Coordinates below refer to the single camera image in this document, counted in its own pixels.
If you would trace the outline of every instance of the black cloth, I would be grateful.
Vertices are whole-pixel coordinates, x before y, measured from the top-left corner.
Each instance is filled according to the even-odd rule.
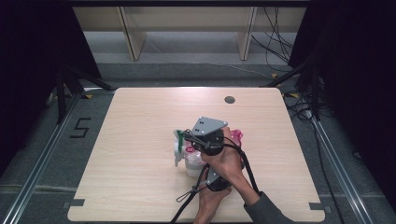
[[[260,192],[260,199],[251,206],[244,206],[245,210],[255,224],[289,224],[294,223],[285,217],[282,212],[271,202],[266,194]]]

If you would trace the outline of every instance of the small round object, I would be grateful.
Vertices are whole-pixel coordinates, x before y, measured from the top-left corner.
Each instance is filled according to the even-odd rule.
[[[233,98],[233,96],[226,96],[226,97],[224,98],[224,101],[225,101],[225,103],[227,103],[227,104],[233,104],[233,103],[235,103],[235,98]]]

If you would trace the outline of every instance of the hand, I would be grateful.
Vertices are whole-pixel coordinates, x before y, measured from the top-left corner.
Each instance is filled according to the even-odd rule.
[[[233,142],[229,140],[232,139],[230,128],[222,128],[222,131],[224,133],[224,144],[233,145]],[[244,178],[241,169],[241,158],[234,148],[224,147],[220,154],[216,156],[208,156],[202,153],[201,157],[203,161],[209,163],[216,173],[224,177],[232,185],[241,177]]]
[[[194,224],[206,224],[215,216],[216,211],[219,208],[221,200],[229,195],[231,188],[227,188],[221,191],[212,191],[206,186],[201,186],[199,191],[199,210],[195,217]]]
[[[224,133],[224,144],[233,145],[229,140],[231,138],[230,128],[222,128]],[[216,156],[201,154],[202,160],[209,165],[224,179],[228,180],[233,187],[239,192],[246,205],[252,205],[260,199],[260,196],[250,186],[242,174],[241,158],[238,152],[231,147],[224,149]]]

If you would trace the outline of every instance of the metal rail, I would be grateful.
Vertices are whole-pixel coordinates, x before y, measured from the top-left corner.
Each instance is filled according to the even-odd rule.
[[[29,174],[26,182],[24,183],[20,193],[15,199],[14,203],[8,208],[5,219],[2,221],[3,224],[16,224],[21,218],[21,215],[29,203],[29,200],[35,191],[35,186],[37,185],[40,177],[42,176],[47,164],[52,156],[53,151],[57,147],[59,140],[64,132],[64,128],[67,125],[70,115],[75,108],[78,99],[81,97],[79,94],[72,96],[70,103],[67,106],[67,112],[61,123],[57,124],[55,130],[53,131],[48,143],[44,147],[43,152],[35,163],[35,167]]]
[[[310,118],[312,116],[311,112],[308,111],[307,113],[309,114]],[[337,152],[332,146],[332,143],[326,132],[324,131],[320,121],[317,121],[315,118],[312,118],[312,121],[318,131],[318,137],[321,140],[324,152],[329,160],[330,165],[332,166],[332,169],[334,170],[338,181],[340,182],[341,188],[343,189],[357,220],[359,221],[359,223],[364,224],[374,223],[370,217],[369,212],[367,211],[363,199],[353,185],[343,163],[341,163]]]

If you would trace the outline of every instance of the table top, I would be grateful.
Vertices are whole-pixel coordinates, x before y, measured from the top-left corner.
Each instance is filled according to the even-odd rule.
[[[225,102],[232,96],[233,104]],[[243,133],[260,190],[295,221],[321,221],[324,212],[303,152],[278,89],[273,88],[121,88],[114,95],[75,200],[72,221],[170,221],[191,189],[183,162],[174,165],[173,130],[191,129],[199,117],[228,121]],[[193,221],[198,195],[178,221]],[[236,190],[213,219],[251,221]]]

